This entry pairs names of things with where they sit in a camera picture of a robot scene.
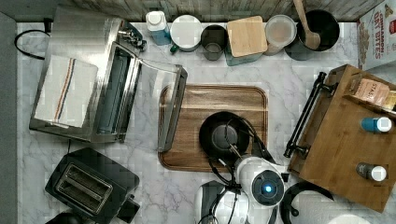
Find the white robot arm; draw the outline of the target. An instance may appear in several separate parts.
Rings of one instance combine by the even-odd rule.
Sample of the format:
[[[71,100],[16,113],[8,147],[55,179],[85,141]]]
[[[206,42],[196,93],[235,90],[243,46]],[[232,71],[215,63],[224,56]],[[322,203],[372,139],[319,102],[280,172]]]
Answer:
[[[194,196],[194,224],[275,224],[286,193],[286,167],[248,156],[227,184],[204,183]]]

